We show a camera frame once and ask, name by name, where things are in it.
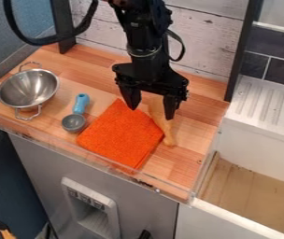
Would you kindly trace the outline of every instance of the small wooden object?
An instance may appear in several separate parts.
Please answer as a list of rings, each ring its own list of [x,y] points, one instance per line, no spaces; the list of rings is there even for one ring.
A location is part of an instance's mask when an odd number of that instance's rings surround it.
[[[149,99],[149,114],[153,118],[156,125],[164,132],[163,143],[172,147],[176,144],[176,140],[172,134],[174,120],[167,120],[164,114],[163,97],[156,95]]]

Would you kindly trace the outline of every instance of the orange towel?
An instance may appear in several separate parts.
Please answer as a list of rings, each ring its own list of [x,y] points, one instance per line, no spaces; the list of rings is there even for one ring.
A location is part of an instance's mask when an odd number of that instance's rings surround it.
[[[138,169],[159,144],[161,129],[140,110],[117,99],[77,138],[83,148]]]

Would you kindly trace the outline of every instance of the toy kitchen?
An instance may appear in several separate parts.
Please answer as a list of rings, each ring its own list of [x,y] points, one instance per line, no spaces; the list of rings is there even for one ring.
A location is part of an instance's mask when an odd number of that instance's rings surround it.
[[[180,2],[54,0],[32,38],[3,1],[0,130],[56,238],[284,238],[284,13]]]

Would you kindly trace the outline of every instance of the wooden plank wall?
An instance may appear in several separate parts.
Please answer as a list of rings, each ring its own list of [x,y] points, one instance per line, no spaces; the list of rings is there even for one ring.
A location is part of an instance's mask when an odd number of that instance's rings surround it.
[[[71,1],[75,24],[81,21],[90,2]],[[171,29],[183,38],[187,48],[183,60],[174,67],[227,81],[248,0],[167,0],[166,3],[173,10]],[[100,2],[92,26],[78,37],[78,43],[126,54],[124,32],[106,2]],[[171,41],[170,50],[176,56],[180,45]]]

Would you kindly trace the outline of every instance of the wooden countertop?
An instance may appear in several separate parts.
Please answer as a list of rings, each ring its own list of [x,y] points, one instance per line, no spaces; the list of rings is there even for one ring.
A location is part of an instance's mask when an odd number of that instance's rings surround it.
[[[54,72],[61,80],[60,89],[43,107],[41,115],[29,122],[15,119],[14,110],[0,103],[0,126],[27,135],[50,148],[62,148],[83,156],[88,163],[98,160],[78,147],[68,147],[76,144],[77,135],[67,133],[61,126],[61,120],[72,112],[74,99],[80,92],[87,92],[91,97],[86,113],[89,122],[116,98],[121,98],[111,67],[114,63],[128,60],[127,57],[81,45],[76,45],[65,55],[58,52],[57,45],[39,49],[25,62],[40,62],[44,69]],[[17,72],[18,67],[1,78],[0,83]],[[228,104],[222,101],[225,83],[182,74],[190,81],[191,95],[187,102],[181,104],[175,117],[177,146],[169,148],[160,144],[141,169],[141,174],[134,177],[185,201]],[[149,96],[149,93],[144,93],[139,106],[145,112]]]

